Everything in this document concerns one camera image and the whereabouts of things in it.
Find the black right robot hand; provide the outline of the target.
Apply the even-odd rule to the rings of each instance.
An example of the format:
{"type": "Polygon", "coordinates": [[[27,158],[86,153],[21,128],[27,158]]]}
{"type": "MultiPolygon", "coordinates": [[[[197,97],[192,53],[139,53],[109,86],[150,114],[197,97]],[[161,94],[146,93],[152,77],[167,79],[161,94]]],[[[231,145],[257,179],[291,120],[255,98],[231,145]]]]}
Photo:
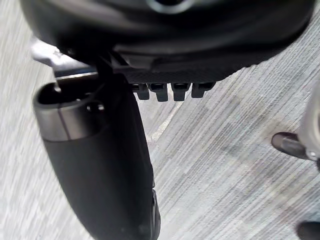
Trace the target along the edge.
{"type": "Polygon", "coordinates": [[[314,0],[22,0],[35,61],[55,81],[35,93],[58,182],[96,240],[156,240],[161,216],[137,100],[202,98],[308,27],[314,0]]]}

